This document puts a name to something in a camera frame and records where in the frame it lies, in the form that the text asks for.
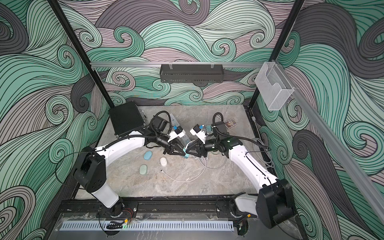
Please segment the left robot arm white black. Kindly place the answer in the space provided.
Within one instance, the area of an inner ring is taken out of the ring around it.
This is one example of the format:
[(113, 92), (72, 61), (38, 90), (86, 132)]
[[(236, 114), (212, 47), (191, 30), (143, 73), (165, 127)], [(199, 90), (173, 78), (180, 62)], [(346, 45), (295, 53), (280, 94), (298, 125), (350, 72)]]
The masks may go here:
[(125, 211), (123, 200), (107, 183), (107, 168), (124, 155), (155, 143), (164, 155), (184, 156), (180, 139), (186, 135), (181, 126), (173, 126), (171, 115), (160, 111), (148, 125), (141, 124), (123, 133), (117, 140), (97, 148), (85, 147), (78, 155), (72, 176), (116, 218)]

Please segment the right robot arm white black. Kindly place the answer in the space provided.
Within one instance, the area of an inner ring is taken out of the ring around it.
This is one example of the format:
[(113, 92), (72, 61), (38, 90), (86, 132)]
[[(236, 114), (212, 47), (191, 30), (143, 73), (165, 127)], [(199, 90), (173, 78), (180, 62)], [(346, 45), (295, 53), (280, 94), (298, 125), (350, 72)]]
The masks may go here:
[(217, 112), (213, 116), (213, 138), (208, 139), (203, 125), (190, 129), (191, 135), (197, 137), (187, 144), (185, 152), (195, 157), (206, 157), (209, 152), (220, 152), (235, 163), (248, 177), (256, 194), (237, 194), (232, 197), (230, 206), (234, 218), (243, 220), (247, 215), (257, 217), (269, 229), (289, 220), (295, 215), (295, 201), (291, 184), (279, 179), (262, 166), (244, 145), (244, 141), (253, 143), (269, 151), (269, 147), (246, 137), (230, 135), (223, 118)]

